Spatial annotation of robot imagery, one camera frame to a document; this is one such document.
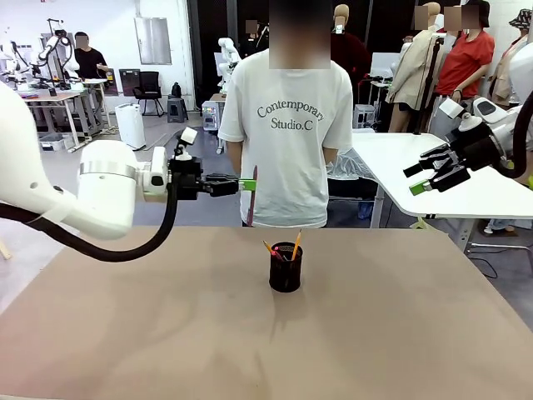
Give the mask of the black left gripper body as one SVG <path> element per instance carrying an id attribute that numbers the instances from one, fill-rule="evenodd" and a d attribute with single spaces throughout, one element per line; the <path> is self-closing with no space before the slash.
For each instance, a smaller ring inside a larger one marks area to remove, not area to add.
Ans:
<path id="1" fill-rule="evenodd" d="M 197 200 L 198 194 L 203 192 L 202 160 L 198 157 L 187 161 L 171 159 L 169 169 L 177 200 Z"/>

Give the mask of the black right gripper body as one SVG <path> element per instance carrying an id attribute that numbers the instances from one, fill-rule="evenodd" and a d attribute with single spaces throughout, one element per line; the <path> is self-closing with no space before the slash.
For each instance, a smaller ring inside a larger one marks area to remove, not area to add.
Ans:
<path id="1" fill-rule="evenodd" d="M 452 130 L 451 149 L 460 164 L 472 171 L 494 166 L 501 160 L 501 151 L 485 122 L 480 122 L 465 131 L 459 128 Z"/>

